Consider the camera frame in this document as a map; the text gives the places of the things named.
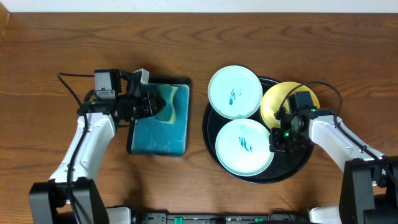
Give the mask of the light green plate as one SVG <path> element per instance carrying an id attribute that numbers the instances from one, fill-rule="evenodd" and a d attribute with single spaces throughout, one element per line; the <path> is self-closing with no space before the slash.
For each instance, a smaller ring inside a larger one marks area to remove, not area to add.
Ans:
<path id="1" fill-rule="evenodd" d="M 264 172 L 274 158 L 270 151 L 270 132 L 252 119 L 236 119 L 225 124 L 215 141 L 221 165 L 230 173 L 251 177 Z"/>
<path id="2" fill-rule="evenodd" d="M 228 119 L 252 116 L 259 109 L 262 96 L 262 85 L 257 75 L 239 65 L 219 69 L 208 84 L 210 105 Z"/>

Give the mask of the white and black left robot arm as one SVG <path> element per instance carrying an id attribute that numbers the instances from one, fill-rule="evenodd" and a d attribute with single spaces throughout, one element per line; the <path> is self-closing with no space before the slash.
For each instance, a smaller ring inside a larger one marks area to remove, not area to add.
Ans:
<path id="1" fill-rule="evenodd" d="M 129 207 L 105 207 L 96 186 L 98 172 L 119 122 L 155 116 L 167 104 L 157 91 L 107 98 L 91 90 L 81 101 L 78 127 L 62 163 L 29 192 L 34 223 L 134 223 Z"/>

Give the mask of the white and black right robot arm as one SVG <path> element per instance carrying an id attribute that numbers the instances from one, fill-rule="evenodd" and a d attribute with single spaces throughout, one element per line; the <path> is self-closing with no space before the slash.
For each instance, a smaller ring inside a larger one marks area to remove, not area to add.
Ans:
<path id="1" fill-rule="evenodd" d="M 321 147 L 343 171 L 338 205 L 309 211 L 312 223 L 397 223 L 397 158 L 373 149 L 330 110 L 284 109 L 271 129 L 273 152 Z"/>

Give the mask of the green and yellow sponge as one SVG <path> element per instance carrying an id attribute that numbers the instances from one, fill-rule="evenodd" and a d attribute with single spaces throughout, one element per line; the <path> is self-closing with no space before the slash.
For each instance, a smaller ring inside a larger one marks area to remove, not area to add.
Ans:
<path id="1" fill-rule="evenodd" d="M 157 113 L 155 119 L 161 123 L 174 124 L 176 112 L 174 107 L 174 96 L 178 88 L 171 85 L 158 85 L 159 96 L 165 100 L 165 106 Z"/>

